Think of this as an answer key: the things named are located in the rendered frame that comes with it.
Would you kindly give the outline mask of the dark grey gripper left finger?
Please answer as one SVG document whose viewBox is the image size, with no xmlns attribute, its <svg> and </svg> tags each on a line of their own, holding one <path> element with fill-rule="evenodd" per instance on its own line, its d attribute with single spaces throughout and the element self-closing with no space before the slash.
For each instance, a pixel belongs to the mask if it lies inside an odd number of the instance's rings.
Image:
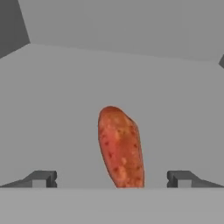
<svg viewBox="0 0 224 224">
<path fill-rule="evenodd" d="M 57 182 L 57 172 L 56 171 L 33 171 L 31 174 L 23 179 L 10 182 L 5 185 L 1 185 L 1 188 L 56 188 Z"/>
</svg>

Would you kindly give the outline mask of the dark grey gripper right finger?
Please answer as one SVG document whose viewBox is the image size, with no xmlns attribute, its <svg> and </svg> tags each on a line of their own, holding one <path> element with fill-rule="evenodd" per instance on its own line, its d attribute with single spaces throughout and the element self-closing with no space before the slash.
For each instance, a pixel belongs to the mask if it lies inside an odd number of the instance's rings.
<svg viewBox="0 0 224 224">
<path fill-rule="evenodd" d="M 175 188 L 224 188 L 224 185 L 219 185 L 197 177 L 191 171 L 168 171 L 167 172 L 167 187 Z"/>
</svg>

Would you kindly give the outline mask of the orange-red sweet potato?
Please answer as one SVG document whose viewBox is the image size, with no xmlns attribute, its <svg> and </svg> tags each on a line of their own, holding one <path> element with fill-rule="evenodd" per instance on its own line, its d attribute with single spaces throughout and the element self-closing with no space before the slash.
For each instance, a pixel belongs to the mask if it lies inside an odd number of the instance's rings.
<svg viewBox="0 0 224 224">
<path fill-rule="evenodd" d="M 144 160 L 137 124 L 120 108 L 99 113 L 98 141 L 108 175 L 117 188 L 144 188 Z"/>
</svg>

